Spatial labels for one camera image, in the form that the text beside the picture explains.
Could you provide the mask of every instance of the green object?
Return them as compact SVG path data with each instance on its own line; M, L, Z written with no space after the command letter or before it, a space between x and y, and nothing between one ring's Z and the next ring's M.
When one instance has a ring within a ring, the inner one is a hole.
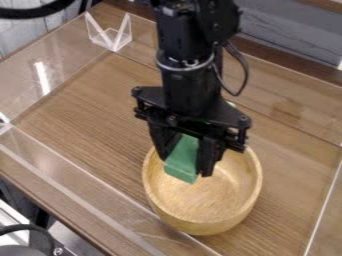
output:
M168 175L192 184L196 181L196 154L198 139L184 135L182 136L172 153L164 161L164 171Z

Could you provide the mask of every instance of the green block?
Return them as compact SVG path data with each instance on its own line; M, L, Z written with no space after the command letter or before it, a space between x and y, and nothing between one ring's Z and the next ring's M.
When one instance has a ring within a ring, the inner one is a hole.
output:
M183 135L172 153L164 161L164 171L168 175L192 184L196 181L198 139Z

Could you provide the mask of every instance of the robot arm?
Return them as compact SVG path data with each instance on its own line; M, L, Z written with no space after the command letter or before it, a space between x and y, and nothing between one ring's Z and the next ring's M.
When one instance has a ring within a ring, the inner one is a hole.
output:
M152 0L151 4L163 87L132 90L135 113L148 123L163 160L182 134L199 139L196 171L207 177L226 149L244 151L251 126L250 118L220 94L222 46L232 47L228 39L238 32L239 10L232 0Z

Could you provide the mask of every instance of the wooden bowl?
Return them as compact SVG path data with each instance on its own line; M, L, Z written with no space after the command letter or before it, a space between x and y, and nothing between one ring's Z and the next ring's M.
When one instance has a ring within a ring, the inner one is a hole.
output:
M143 184L155 213L175 229L191 235L214 235L231 229L250 213L262 188L262 167L254 151L227 150L214 176L188 184L167 175L151 149L143 166Z

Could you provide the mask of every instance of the wooden table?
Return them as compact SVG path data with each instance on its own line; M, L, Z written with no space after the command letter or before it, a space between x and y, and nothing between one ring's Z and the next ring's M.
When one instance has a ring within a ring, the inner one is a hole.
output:
M123 12L108 4L98 5L92 13L107 25L123 17ZM75 20L64 30L84 33L79 31L81 26L81 20ZM126 216L140 218L143 223L135 232L159 247L166 234L146 210L138 207L135 212L130 206L132 199L151 211L140 170L152 146L146 123L134 118L130 91L136 85L160 85L152 60L152 27L140 29L150 32L140 34L118 54L99 53L13 121L23 132L83 170L51 160L55 158L33 144L21 152L44 172L35 167L27 171L28 167L0 153L1 176L108 255L151 255L122 236L114 220L122 220L124 226L130 225ZM68 49L72 56L81 46L67 36L59 47ZM222 255L303 255L341 161L341 88L254 56L248 60L251 86L242 98L231 100L254 120L248 144L265 171L263 190L251 215L236 228L195 239ZM238 84L238 65L228 57L226 62L226 78ZM130 203L116 201L118 191L112 188L131 198ZM342 230L341 223L338 218L330 223L335 234ZM329 235L331 228L325 232L310 255L334 255L325 253L337 250L341 238ZM180 247L178 251L174 246L168 255L182 255Z

